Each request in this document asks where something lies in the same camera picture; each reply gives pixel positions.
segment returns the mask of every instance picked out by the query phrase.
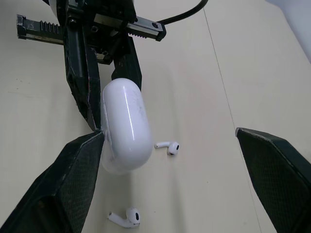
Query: white earbud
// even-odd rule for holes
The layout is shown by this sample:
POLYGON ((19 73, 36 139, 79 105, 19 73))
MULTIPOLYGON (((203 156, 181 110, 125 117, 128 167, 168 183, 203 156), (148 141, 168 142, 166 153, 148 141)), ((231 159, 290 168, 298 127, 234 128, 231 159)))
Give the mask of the white earbud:
POLYGON ((125 228, 134 228, 140 225, 140 213, 138 209, 133 207, 126 210, 126 219, 112 212, 109 213, 108 219, 125 228))
POLYGON ((168 147, 168 155, 177 155, 179 150, 179 144, 177 142, 158 142, 155 144, 155 148, 168 147))

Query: earbud stem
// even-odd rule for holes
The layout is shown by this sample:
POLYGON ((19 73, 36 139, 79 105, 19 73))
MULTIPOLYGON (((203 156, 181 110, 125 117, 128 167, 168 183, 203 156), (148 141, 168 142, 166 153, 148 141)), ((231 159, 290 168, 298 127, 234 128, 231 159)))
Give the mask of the earbud stem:
POLYGON ((118 224, 119 226, 122 226, 124 228, 131 228, 132 224, 130 224, 126 219, 121 218, 120 216, 110 212, 108 219, 116 224, 118 224))

